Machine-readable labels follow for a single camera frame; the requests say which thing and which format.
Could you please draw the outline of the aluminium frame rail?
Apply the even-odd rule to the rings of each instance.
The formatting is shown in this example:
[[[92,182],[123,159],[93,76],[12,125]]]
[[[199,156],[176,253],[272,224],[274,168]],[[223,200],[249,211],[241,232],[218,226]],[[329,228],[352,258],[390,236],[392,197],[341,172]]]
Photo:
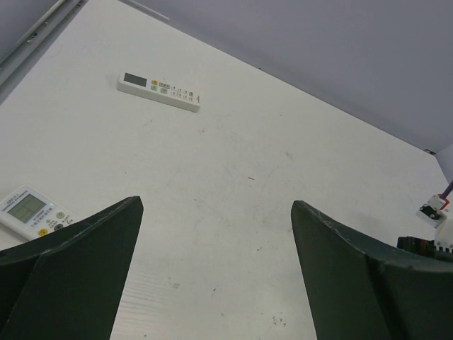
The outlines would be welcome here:
[[[1,92],[15,87],[74,20],[87,1],[58,1],[1,62]]]

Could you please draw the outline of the white remote with display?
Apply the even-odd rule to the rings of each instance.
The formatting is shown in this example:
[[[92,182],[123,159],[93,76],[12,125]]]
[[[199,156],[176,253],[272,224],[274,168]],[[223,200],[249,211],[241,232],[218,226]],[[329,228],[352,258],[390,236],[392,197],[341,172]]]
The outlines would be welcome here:
[[[193,113],[201,107],[201,97],[192,89],[130,72],[119,75],[117,90]]]

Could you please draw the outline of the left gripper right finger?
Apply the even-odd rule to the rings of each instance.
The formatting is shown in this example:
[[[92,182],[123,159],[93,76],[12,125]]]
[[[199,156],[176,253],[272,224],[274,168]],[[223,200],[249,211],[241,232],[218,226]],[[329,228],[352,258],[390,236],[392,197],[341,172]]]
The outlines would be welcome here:
[[[452,264],[399,263],[304,201],[291,221],[318,339],[452,338]]]

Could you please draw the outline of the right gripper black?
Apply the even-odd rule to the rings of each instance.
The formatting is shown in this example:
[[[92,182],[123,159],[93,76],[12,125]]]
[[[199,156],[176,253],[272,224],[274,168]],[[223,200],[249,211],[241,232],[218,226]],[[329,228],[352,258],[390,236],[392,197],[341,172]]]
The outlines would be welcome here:
[[[440,251],[434,240],[399,237],[396,247],[397,261],[401,264],[452,264],[452,252]]]

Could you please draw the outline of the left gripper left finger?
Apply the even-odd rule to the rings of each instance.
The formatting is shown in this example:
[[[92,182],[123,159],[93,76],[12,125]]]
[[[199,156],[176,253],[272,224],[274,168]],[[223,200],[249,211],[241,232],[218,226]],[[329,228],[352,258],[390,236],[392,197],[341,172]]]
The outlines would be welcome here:
[[[2,339],[109,339],[144,207],[125,198],[1,251]]]

